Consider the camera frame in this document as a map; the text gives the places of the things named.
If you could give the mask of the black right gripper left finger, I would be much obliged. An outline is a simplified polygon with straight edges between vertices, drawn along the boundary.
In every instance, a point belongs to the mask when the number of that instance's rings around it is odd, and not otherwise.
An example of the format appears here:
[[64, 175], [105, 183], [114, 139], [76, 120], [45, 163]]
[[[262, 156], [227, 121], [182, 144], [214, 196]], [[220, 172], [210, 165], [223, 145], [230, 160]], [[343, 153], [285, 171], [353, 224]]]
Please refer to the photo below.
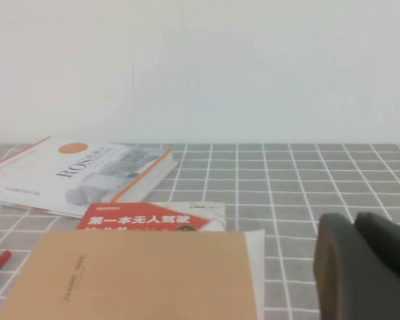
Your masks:
[[400, 319], [400, 277], [340, 214], [319, 220], [313, 272], [321, 319]]

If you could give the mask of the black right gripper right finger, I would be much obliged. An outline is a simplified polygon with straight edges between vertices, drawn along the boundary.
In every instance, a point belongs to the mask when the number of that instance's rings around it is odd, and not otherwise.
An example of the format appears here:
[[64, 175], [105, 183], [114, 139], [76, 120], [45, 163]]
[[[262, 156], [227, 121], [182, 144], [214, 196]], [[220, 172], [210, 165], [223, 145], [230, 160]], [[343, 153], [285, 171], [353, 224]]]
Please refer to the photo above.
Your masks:
[[356, 230], [376, 256], [400, 277], [400, 226], [372, 212], [360, 212]]

